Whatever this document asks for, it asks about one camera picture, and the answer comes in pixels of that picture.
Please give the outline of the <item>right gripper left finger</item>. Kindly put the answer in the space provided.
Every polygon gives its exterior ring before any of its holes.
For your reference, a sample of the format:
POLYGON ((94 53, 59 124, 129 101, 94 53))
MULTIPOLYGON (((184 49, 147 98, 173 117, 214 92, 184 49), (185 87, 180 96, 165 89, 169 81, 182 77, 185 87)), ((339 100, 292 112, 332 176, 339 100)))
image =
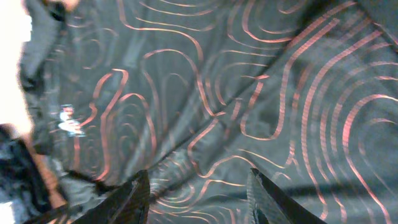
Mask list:
POLYGON ((83 205, 62 205, 24 224, 146 224, 149 212, 150 183, 146 170, 114 190, 108 198, 82 213, 83 205))

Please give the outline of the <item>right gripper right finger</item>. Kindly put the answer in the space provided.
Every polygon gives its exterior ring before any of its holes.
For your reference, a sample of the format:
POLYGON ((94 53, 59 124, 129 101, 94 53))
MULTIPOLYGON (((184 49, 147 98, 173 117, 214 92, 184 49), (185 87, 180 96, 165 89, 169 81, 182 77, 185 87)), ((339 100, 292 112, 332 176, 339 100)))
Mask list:
POLYGON ((258 169, 249 172, 246 193, 250 224, 326 224, 258 169))

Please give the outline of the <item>black jersey with orange lines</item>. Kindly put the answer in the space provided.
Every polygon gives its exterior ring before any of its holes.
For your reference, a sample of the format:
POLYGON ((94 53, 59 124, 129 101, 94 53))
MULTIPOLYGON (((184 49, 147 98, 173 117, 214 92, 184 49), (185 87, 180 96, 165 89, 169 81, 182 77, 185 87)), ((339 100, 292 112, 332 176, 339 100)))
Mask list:
POLYGON ((249 223, 258 169, 325 223, 397 222, 397 2, 27 1, 32 143, 89 210, 249 223))

